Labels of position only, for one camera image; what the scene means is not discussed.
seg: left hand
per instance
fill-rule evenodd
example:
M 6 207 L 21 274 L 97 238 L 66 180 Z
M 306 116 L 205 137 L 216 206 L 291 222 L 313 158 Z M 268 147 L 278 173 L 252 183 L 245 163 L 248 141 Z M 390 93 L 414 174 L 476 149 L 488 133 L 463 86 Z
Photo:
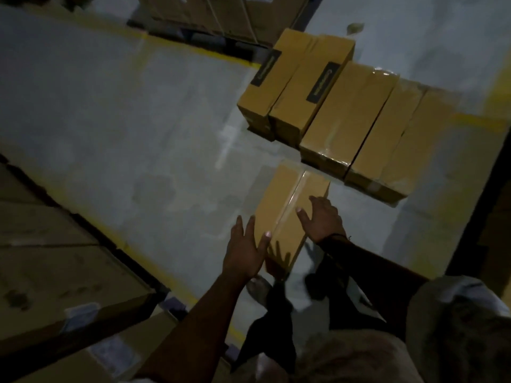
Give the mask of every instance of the left hand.
M 243 234 L 243 221 L 241 216 L 238 216 L 236 224 L 230 230 L 230 241 L 227 244 L 227 253 L 223 262 L 222 274 L 239 280 L 243 285 L 255 277 L 261 269 L 271 241 L 271 232 L 267 231 L 256 247 L 255 223 L 256 217 L 252 215 Z

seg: right hand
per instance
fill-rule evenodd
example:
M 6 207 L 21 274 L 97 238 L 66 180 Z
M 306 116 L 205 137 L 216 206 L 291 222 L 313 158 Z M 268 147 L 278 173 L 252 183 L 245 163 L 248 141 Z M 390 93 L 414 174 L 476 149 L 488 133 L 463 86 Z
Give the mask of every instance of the right hand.
M 331 205 L 330 200 L 316 196 L 309 196 L 309 199 L 312 203 L 312 219 L 303 208 L 296 209 L 305 234 L 316 244 L 332 234 L 340 234 L 347 238 L 339 212 Z

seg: hand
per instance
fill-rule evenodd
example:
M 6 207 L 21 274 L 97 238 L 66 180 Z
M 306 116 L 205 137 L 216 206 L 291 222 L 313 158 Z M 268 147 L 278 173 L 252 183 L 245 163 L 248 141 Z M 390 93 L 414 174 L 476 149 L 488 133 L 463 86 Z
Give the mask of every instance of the hand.
M 312 203 L 312 219 L 309 219 L 303 208 L 296 209 L 305 234 L 316 244 L 332 234 L 347 238 L 339 212 L 331 205 L 330 200 L 315 196 L 309 196 L 309 199 Z
M 230 230 L 230 241 L 227 244 L 227 253 L 223 262 L 222 274 L 239 280 L 243 285 L 255 277 L 261 269 L 271 240 L 271 232 L 267 231 L 256 247 L 255 223 L 256 217 L 252 215 L 243 235 L 243 221 L 241 216 L 238 216 L 236 224 Z

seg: concrete floor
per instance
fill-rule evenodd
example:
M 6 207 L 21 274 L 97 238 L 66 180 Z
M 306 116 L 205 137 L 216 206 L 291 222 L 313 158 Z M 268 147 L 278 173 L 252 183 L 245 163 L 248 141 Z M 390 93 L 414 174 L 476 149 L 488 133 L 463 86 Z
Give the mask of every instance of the concrete floor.
M 100 1 L 96 13 L 109 15 Z M 283 158 L 299 161 L 246 131 L 236 101 L 256 69 L 83 13 L 34 11 L 0 7 L 0 151 L 192 305 L 221 270 L 236 215 L 255 211 Z M 488 114 L 510 14 L 511 0 L 323 0 L 307 31 L 343 36 L 363 22 L 357 61 L 460 91 L 461 110 Z M 396 207 L 332 179 L 352 241 L 441 275 L 507 130 L 461 117 Z M 303 285 L 320 259 L 306 242 L 288 281 L 298 346 L 328 328 L 328 308 Z M 239 345 L 263 314 L 243 292 L 228 341 Z

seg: person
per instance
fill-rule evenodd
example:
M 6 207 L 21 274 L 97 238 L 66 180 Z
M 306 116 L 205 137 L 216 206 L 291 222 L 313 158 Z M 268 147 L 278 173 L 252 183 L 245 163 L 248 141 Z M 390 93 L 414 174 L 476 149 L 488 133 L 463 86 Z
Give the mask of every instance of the person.
M 258 277 L 271 233 L 256 245 L 255 218 L 244 231 L 238 217 L 221 274 L 133 382 L 210 382 L 245 286 L 267 313 L 249 328 L 231 381 L 511 381 L 511 315 L 481 281 L 428 281 L 352 244 L 337 208 L 325 198 L 310 200 L 311 218 L 302 209 L 296 212 L 306 235 L 325 252 L 310 284 L 316 296 L 329 297 L 330 331 L 311 337 L 297 358 L 284 283 L 271 287 Z M 384 320 L 355 308 L 342 272 L 353 277 Z

